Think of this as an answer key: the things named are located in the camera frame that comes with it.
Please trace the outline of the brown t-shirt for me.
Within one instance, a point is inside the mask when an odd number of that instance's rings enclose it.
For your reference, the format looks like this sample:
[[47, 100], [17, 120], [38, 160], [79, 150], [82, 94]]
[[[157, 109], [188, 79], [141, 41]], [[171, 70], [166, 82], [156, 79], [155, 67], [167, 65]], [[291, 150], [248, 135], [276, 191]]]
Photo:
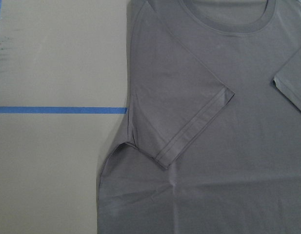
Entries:
[[301, 0], [133, 0], [100, 234], [301, 234]]

